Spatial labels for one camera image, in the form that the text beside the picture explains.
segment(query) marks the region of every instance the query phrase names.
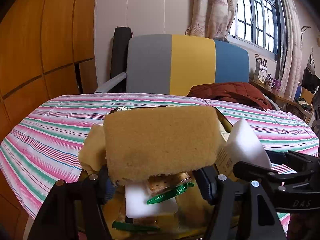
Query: cabinet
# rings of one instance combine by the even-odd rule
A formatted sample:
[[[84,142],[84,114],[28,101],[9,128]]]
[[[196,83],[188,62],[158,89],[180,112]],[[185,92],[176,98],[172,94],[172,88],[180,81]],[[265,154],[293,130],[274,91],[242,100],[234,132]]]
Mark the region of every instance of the cabinet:
[[[44,78],[50,98],[79,94],[73,64],[46,74]]]
[[[5,98],[4,105],[12,126],[17,125],[23,118],[48,99],[42,77],[32,81]]]
[[[4,109],[4,103],[0,102],[0,143],[11,131],[11,125]]]
[[[16,0],[0,23],[0,91],[41,75],[40,23],[44,0]]]
[[[0,224],[12,240],[22,240],[28,213],[21,206],[0,171]]]
[[[95,0],[76,0],[73,16],[74,61],[94,57],[93,19]]]
[[[74,0],[45,0],[41,27],[44,72],[73,62],[72,11]]]
[[[93,94],[98,88],[94,59],[79,63],[82,90],[84,94]]]
[[[16,0],[0,19],[0,142],[39,105],[97,87],[95,0]],[[0,223],[21,240],[28,214],[0,172]]]

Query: window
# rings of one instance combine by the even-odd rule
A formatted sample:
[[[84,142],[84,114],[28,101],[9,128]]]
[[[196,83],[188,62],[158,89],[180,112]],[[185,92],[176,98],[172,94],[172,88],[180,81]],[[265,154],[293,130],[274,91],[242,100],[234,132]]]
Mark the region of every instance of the window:
[[[229,34],[277,54],[278,27],[274,0],[238,0]]]

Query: striped bedsheet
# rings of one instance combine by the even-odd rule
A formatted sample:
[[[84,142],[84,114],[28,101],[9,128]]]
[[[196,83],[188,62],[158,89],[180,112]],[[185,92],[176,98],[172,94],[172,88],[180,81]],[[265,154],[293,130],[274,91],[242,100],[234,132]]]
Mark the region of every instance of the striped bedsheet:
[[[236,103],[155,94],[91,94],[51,99],[21,121],[0,145],[0,168],[21,205],[34,219],[55,181],[78,180],[77,155],[90,127],[120,106],[215,106],[233,124],[244,117],[266,149],[316,155],[318,138],[298,117]],[[273,165],[280,173],[292,172]],[[284,230],[289,216],[279,214]]]

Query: sponge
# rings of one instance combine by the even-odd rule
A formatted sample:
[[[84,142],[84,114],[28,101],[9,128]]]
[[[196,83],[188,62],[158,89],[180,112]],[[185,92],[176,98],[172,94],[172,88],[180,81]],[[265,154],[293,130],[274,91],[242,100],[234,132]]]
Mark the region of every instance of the sponge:
[[[106,143],[103,127],[93,125],[83,148],[79,151],[78,159],[82,168],[90,175],[98,173],[103,164],[106,164]]]
[[[223,143],[210,106],[118,111],[103,127],[109,176],[120,185],[212,165]]]

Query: blue cushion section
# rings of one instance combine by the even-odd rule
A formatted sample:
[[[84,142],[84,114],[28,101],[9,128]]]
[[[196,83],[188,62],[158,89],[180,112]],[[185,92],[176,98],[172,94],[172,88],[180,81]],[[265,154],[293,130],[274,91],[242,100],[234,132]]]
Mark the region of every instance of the blue cushion section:
[[[301,88],[301,84],[300,82],[298,83],[298,87],[297,87],[297,91],[296,91],[296,94],[295,94],[295,98],[299,98],[301,97],[301,92],[302,92],[302,88]]]
[[[214,42],[216,45],[216,78],[214,82],[248,82],[248,52],[227,42]]]

